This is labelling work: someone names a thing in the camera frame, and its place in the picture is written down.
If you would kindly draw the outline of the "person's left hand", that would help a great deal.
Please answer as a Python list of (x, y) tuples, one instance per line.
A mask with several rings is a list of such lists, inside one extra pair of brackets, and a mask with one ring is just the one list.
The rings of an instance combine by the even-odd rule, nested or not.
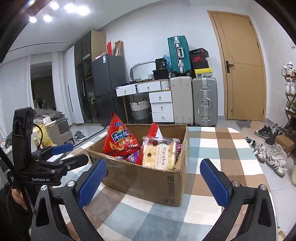
[(27, 210), (27, 206), (25, 204), (22, 192), (19, 189), (12, 189), (11, 194), (12, 194), (14, 201), (18, 205), (20, 205), (23, 209)]

